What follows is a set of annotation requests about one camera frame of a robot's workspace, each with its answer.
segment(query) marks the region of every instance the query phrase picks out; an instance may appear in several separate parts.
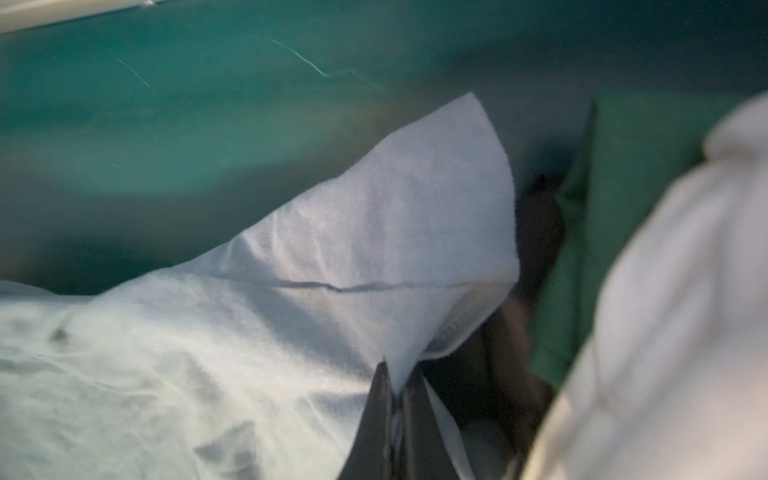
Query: teal background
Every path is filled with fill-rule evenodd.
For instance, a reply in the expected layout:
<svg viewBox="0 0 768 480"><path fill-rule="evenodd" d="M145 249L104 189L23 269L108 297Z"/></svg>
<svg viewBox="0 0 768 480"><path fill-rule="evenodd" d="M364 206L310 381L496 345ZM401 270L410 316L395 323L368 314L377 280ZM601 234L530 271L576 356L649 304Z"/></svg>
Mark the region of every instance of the teal background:
<svg viewBox="0 0 768 480"><path fill-rule="evenodd" d="M0 35L0 278L97 293L189 260L466 91L519 194L602 88L767 78L759 1L176 0Z"/></svg>

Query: green surface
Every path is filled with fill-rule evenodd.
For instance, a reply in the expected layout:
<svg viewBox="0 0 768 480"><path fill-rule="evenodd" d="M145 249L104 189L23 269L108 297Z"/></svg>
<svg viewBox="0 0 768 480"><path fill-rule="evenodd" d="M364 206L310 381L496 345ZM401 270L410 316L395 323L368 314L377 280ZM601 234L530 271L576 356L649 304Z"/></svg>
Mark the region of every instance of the green surface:
<svg viewBox="0 0 768 480"><path fill-rule="evenodd" d="M603 279L668 186L702 160L742 97L604 94L560 192L566 238L538 299L531 371L559 388L592 331Z"/></svg>
<svg viewBox="0 0 768 480"><path fill-rule="evenodd" d="M606 84L764 87L757 4L676 8L177 0L0 35L0 277L96 293L189 260L470 90L523 191Z"/></svg>

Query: green cloth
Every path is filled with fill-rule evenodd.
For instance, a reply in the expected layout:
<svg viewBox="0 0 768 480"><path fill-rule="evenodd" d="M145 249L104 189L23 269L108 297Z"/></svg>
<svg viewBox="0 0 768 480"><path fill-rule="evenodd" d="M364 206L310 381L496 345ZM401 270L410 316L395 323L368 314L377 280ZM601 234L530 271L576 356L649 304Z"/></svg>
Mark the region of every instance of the green cloth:
<svg viewBox="0 0 768 480"><path fill-rule="evenodd" d="M183 0L0 35L0 278L90 295L188 261L470 90L517 145L496 79L583 7Z"/></svg>
<svg viewBox="0 0 768 480"><path fill-rule="evenodd" d="M741 97L610 93L561 190L566 237L538 299L531 371L555 388L592 330L603 279L667 187L702 160L707 132Z"/></svg>

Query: white sheet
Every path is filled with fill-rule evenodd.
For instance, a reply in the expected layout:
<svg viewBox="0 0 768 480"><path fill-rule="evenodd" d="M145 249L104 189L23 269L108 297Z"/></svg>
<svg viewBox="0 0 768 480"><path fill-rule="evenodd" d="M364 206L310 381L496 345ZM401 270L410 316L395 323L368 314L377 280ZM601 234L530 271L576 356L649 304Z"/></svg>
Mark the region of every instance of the white sheet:
<svg viewBox="0 0 768 480"><path fill-rule="evenodd" d="M514 199L468 94L189 263L0 297L0 478L335 478L376 364L401 389L517 280Z"/></svg>

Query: blurry white object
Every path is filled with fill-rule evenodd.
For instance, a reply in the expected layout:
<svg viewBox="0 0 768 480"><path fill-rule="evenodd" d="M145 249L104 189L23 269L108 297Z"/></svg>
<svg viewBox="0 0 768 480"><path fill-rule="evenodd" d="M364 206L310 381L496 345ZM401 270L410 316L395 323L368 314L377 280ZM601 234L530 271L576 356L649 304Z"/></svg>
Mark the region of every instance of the blurry white object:
<svg viewBox="0 0 768 480"><path fill-rule="evenodd" d="M400 390L507 296L514 214L468 94L195 260L0 296L0 477L334 479L376 365Z"/></svg>
<svg viewBox="0 0 768 480"><path fill-rule="evenodd" d="M768 95L704 153L606 279L523 480L768 477Z"/></svg>
<svg viewBox="0 0 768 480"><path fill-rule="evenodd" d="M0 33L72 20L139 5L153 0L0 0Z"/></svg>

